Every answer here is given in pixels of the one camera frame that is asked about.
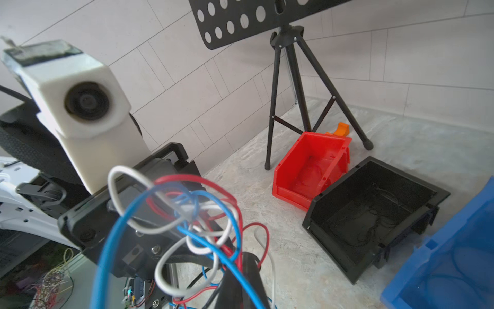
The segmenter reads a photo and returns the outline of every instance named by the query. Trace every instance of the gray marble floor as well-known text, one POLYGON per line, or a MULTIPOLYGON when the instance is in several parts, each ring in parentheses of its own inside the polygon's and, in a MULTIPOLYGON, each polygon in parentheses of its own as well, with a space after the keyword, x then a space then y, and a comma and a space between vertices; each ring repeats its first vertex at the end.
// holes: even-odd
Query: gray marble floor
MULTIPOLYGON (((323 104, 308 102, 312 123, 323 104)), ((494 134, 404 118, 362 108, 351 108, 362 128, 374 142, 367 151, 354 131, 350 137, 351 164, 374 156, 412 175, 440 186, 452 194, 440 206, 433 226, 419 235, 410 235, 391 251, 389 263, 381 269, 370 267, 357 284, 352 285, 332 260, 302 228, 305 213, 271 194, 274 168, 264 170, 267 129, 240 148, 206 178, 231 192, 239 201, 245 224, 261 222, 271 233, 270 252, 276 262, 277 306, 279 309, 304 308, 384 308, 379 301, 383 289, 398 272, 424 237, 432 235, 458 212, 494 174, 494 134)), ((282 118, 301 127, 298 106, 282 118)), ((337 123, 347 122, 334 106, 319 132, 334 131, 337 123)), ((276 124, 272 164, 275 167, 298 138, 298 134, 276 124)), ((253 237, 245 233, 245 250, 261 255, 253 237)), ((182 268, 180 277, 190 281, 197 274, 182 268)), ((269 262, 261 276, 271 295, 269 262)), ((201 307, 205 295, 191 302, 201 307)))

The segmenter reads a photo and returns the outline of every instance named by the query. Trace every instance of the rubber foot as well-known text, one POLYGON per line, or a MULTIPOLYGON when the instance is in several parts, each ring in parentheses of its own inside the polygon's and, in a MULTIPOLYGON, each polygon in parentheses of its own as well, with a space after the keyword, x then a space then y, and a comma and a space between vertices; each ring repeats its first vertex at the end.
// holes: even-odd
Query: rubber foot
POLYGON ((362 142, 362 144, 364 144, 364 147, 365 147, 365 149, 367 149, 367 150, 371 150, 371 149, 373 149, 373 148, 374 148, 374 144, 372 144, 372 142, 371 142, 371 140, 370 140, 370 139, 368 139, 368 140, 364 140, 364 141, 362 142))

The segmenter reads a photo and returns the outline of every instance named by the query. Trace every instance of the black storage bin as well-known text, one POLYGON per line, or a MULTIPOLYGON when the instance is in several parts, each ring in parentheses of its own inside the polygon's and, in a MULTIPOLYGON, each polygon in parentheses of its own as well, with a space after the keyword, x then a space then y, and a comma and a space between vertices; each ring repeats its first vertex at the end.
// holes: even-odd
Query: black storage bin
POLYGON ((367 157, 314 198, 302 225, 355 284, 412 231, 422 234, 449 194, 367 157))

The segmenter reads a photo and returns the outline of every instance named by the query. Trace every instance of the red storage bin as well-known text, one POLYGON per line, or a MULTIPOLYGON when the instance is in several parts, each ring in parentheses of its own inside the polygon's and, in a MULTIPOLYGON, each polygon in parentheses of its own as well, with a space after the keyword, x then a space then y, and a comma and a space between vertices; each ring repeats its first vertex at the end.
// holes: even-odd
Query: red storage bin
POLYGON ((275 169, 273 195, 307 211, 312 199, 348 172, 350 137, 304 132, 275 169))

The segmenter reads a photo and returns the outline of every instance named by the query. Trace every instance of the perforated metal plate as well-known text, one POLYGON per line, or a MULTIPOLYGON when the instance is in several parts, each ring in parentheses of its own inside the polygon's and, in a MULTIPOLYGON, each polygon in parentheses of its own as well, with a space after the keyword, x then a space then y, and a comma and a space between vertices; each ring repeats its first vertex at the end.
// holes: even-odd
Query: perforated metal plate
POLYGON ((349 0, 284 1, 284 8, 276 0, 189 0, 189 3, 204 44, 215 49, 349 0))

